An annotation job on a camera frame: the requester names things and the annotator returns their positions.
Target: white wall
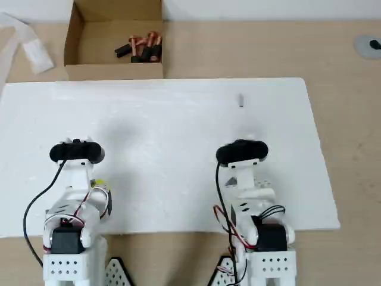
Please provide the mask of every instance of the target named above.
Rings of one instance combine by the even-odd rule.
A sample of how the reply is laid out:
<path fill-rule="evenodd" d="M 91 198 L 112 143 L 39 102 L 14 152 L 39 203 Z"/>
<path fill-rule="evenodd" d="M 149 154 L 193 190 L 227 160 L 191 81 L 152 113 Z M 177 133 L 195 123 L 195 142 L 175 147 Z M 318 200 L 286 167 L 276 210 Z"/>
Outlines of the white wall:
<path fill-rule="evenodd" d="M 381 0 L 163 0 L 163 7 L 168 20 L 381 18 Z M 31 22 L 67 21 L 70 10 L 71 0 L 0 0 L 0 11 Z"/>

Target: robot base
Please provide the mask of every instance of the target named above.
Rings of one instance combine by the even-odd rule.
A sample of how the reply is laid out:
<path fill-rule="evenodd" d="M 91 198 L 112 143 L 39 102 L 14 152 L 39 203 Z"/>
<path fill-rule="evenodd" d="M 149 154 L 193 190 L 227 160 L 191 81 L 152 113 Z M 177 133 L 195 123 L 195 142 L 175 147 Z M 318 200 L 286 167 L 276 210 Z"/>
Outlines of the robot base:
<path fill-rule="evenodd" d="M 112 257 L 105 269 L 105 286 L 133 286 L 120 257 Z"/>

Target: open cardboard box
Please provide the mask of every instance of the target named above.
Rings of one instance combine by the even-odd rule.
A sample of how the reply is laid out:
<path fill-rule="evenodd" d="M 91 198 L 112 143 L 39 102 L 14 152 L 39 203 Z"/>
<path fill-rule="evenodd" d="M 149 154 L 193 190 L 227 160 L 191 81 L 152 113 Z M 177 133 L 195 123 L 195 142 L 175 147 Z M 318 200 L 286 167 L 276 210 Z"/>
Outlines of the open cardboard box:
<path fill-rule="evenodd" d="M 162 34 L 161 0 L 74 0 L 64 50 L 69 80 L 162 79 L 162 63 L 131 63 L 114 50 L 131 35 Z"/>

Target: black cable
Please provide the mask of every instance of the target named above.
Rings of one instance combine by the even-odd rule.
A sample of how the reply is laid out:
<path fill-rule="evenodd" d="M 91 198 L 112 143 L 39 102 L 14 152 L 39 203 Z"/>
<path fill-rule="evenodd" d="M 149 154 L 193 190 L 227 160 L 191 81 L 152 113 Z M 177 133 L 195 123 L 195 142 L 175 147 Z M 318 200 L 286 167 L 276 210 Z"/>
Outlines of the black cable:
<path fill-rule="evenodd" d="M 232 241 L 232 236 L 233 236 L 232 235 L 232 228 L 230 227 L 229 215 L 227 214 L 224 199 L 223 199 L 222 194 L 221 194 L 220 183 L 218 180 L 218 174 L 220 172 L 220 165 L 221 164 L 218 162 L 217 167 L 216 167 L 216 187 L 217 187 L 218 197 L 220 198 L 221 206 L 222 206 L 222 209 L 224 211 L 224 217 L 226 219 L 226 224 L 227 224 L 227 231 L 229 233 L 229 245 L 230 245 L 230 248 L 232 249 L 232 261 L 233 261 L 234 281 L 235 281 L 234 284 L 232 284 L 232 285 L 235 285 L 238 283 L 237 265 L 236 265 L 236 259 L 235 259 L 235 249 L 234 249 L 234 245 L 233 245 L 233 241 Z"/>
<path fill-rule="evenodd" d="M 264 216 L 264 215 L 272 212 L 273 210 L 284 209 L 284 208 L 285 207 L 281 206 L 280 204 L 275 204 L 275 205 L 265 209 L 263 212 L 261 212 L 261 214 L 258 217 Z"/>
<path fill-rule="evenodd" d="M 57 173 L 55 174 L 54 178 L 53 178 L 53 181 L 50 183 L 49 186 L 46 187 L 45 190 L 43 190 L 42 192 L 40 192 L 37 196 L 34 197 L 34 199 L 28 204 L 28 206 L 26 207 L 26 210 L 25 210 L 25 213 L 24 213 L 24 219 L 23 219 L 23 231 L 24 231 L 24 238 L 26 240 L 26 244 L 28 245 L 30 251 L 32 252 L 33 256 L 36 258 L 36 260 L 38 261 L 38 263 L 41 265 L 42 267 L 42 260 L 41 258 L 37 255 L 36 253 L 36 250 L 33 248 L 32 244 L 30 243 L 30 240 L 29 240 L 29 237 L 28 237 L 28 234 L 26 232 L 26 217 L 28 215 L 28 212 L 29 212 L 29 209 L 31 208 L 31 206 L 35 203 L 36 200 L 39 199 L 39 197 L 41 197 L 42 195 L 44 195 L 44 193 L 46 193 L 47 191 L 49 191 L 51 189 L 51 187 L 54 185 L 55 181 L 58 179 L 58 176 L 60 175 L 64 165 L 66 163 L 66 160 L 64 160 L 62 162 L 62 164 L 60 165 L 60 167 L 58 168 L 57 170 Z"/>
<path fill-rule="evenodd" d="M 266 210 L 264 210 L 259 216 L 258 218 L 260 220 L 264 220 L 265 218 L 269 217 L 269 216 L 272 216 L 273 214 L 275 213 L 286 213 L 286 208 L 281 206 L 280 204 L 276 204 L 274 206 L 271 206 L 269 208 L 267 208 Z"/>
<path fill-rule="evenodd" d="M 237 283 L 230 283 L 230 284 L 227 284 L 226 286 L 236 286 L 236 285 L 239 285 L 243 281 L 243 279 L 244 279 L 244 277 L 246 275 L 247 269 L 248 269 L 248 261 L 246 259 L 245 271 L 243 272 L 242 278 Z"/>

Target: white foam board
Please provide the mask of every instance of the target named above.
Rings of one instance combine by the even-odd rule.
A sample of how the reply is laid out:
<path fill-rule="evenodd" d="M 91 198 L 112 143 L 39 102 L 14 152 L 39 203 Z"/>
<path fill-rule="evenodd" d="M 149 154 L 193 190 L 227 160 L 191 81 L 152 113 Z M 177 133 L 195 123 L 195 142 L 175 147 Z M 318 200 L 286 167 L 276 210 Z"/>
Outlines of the white foam board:
<path fill-rule="evenodd" d="M 113 192 L 103 232 L 221 231 L 212 211 L 215 153 L 252 134 L 270 148 L 258 177 L 272 182 L 291 224 L 339 227 L 302 79 L 12 83 L 0 102 L 0 134 L 0 191 L 9 214 L 2 237 L 22 235 L 24 209 L 57 171 L 50 148 L 88 136 L 105 149 L 94 171 Z M 42 233 L 45 209 L 65 186 L 61 176 L 31 208 L 30 235 Z"/>

